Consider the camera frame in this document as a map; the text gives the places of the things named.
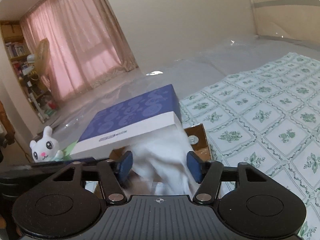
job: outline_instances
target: bookshelf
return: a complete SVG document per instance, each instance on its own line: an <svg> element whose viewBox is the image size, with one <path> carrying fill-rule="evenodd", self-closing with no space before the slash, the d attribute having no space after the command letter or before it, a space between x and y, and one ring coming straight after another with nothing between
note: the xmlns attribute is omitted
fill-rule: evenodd
<svg viewBox="0 0 320 240"><path fill-rule="evenodd" d="M38 105L43 105L42 97L44 95L51 95L50 91L47 87L41 82L40 78L34 78L37 76L34 73L26 74L25 71L29 64L27 63L27 57L30 55L30 51L26 44L26 41L23 37L23 33L20 27L20 23L18 21L0 21L0 28L3 37L4 47L6 48L8 59L11 63L12 71L15 73L17 78L17 82L24 92L24 95L29 102L30 107L36 113L38 118L41 120L42 118L39 116L39 111L41 109L39 106L36 106L35 103L30 98L30 92L33 94ZM32 87L27 86L28 77L31 77L30 82Z"/></svg>
<svg viewBox="0 0 320 240"><path fill-rule="evenodd" d="M13 61L19 61L19 60L22 60L22 59L26 59L28 57L29 54L24 54L24 55L21 55L21 56L17 56L17 57L12 57L10 58L10 61L13 62Z"/></svg>

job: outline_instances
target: pink curtain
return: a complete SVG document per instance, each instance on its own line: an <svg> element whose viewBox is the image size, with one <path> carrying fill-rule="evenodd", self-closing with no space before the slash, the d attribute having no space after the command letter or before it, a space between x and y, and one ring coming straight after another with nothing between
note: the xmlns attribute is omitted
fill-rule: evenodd
<svg viewBox="0 0 320 240"><path fill-rule="evenodd" d="M20 24L31 53L49 40L42 80L57 101L137 67L106 0L41 0Z"/></svg>

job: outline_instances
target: round sticker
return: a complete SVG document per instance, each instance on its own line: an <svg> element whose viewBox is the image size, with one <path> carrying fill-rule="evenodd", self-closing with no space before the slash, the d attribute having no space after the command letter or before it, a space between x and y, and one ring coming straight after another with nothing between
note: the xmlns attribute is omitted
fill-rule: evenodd
<svg viewBox="0 0 320 240"><path fill-rule="evenodd" d="M191 145L197 144L199 142L199 138L195 135L190 135L188 139Z"/></svg>

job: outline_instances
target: green fabric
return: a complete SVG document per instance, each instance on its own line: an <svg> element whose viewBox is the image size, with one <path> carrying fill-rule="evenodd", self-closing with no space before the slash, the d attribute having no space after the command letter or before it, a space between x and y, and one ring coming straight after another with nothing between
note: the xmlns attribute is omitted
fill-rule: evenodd
<svg viewBox="0 0 320 240"><path fill-rule="evenodd" d="M300 236L319 240L319 61L289 53L203 88L180 108L184 128L203 123L215 160L248 162L302 199L307 219ZM223 183L222 195L234 187Z"/></svg>
<svg viewBox="0 0 320 240"><path fill-rule="evenodd" d="M62 152L64 154L63 160L65 160L65 161L71 160L71 157L69 155L70 155L71 151L73 150L73 148L76 146L77 142L78 141L71 143L69 146L67 146L66 148L64 148L62 150Z"/></svg>

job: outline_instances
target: plush toy face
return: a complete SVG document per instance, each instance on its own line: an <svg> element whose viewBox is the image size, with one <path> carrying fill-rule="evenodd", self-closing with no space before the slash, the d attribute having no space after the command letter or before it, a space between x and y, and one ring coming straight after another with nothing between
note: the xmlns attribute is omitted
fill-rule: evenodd
<svg viewBox="0 0 320 240"><path fill-rule="evenodd" d="M32 150L33 160L38 162L53 161L59 151L59 143L51 137L52 128L46 126L43 131L43 137L39 141L31 141L30 148Z"/></svg>

